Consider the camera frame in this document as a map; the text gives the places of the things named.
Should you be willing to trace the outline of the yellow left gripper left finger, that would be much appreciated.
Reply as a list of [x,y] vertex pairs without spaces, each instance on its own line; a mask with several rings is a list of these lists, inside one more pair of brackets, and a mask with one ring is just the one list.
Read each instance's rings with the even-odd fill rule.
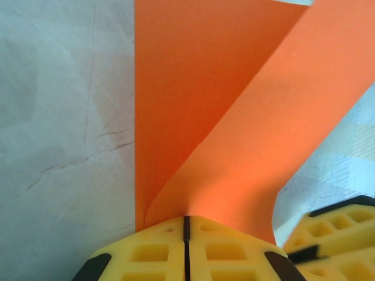
[[184,280],[183,218],[173,218],[97,250],[73,280]]

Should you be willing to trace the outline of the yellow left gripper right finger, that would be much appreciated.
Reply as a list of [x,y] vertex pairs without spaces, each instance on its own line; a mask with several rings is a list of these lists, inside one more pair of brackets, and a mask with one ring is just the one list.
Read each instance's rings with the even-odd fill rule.
[[200,216],[189,226],[191,280],[302,280],[274,244]]

